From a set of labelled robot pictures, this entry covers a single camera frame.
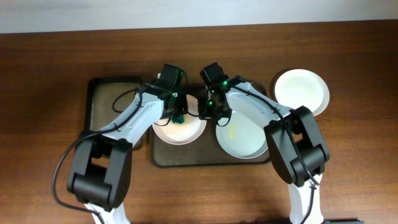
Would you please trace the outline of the green yellow sponge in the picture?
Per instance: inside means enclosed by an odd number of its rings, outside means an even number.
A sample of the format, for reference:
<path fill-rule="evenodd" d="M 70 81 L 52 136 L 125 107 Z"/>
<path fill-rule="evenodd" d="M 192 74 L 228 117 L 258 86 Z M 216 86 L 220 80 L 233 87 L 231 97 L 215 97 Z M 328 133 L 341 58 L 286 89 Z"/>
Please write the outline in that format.
<path fill-rule="evenodd" d="M 188 122 L 188 115 L 173 116 L 170 120 L 175 125 L 185 125 Z"/>

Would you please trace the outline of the pinkish white plate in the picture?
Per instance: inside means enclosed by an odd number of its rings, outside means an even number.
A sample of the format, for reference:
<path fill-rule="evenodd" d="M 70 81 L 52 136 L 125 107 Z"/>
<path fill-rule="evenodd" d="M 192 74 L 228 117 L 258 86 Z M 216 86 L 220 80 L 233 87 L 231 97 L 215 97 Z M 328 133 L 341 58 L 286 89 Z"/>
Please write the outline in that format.
<path fill-rule="evenodd" d="M 193 142 L 204 132 L 206 121 L 195 115 L 198 114 L 198 100 L 187 95 L 188 114 L 183 115 L 183 122 L 177 123 L 168 119 L 161 119 L 152 125 L 155 134 L 164 142 L 173 145 L 184 145 Z"/>

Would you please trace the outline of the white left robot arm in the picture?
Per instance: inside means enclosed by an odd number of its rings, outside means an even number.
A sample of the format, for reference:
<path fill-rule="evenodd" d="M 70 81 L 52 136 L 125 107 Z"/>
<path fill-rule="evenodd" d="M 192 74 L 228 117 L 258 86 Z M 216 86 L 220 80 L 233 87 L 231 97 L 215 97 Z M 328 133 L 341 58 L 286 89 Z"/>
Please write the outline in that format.
<path fill-rule="evenodd" d="M 67 189 L 96 223 L 128 221 L 121 207 L 130 185 L 133 147 L 158 120 L 187 113 L 180 91 L 185 78 L 181 68 L 165 64 L 158 78 L 134 89 L 134 99 L 117 118 L 70 146 L 74 155 Z"/>

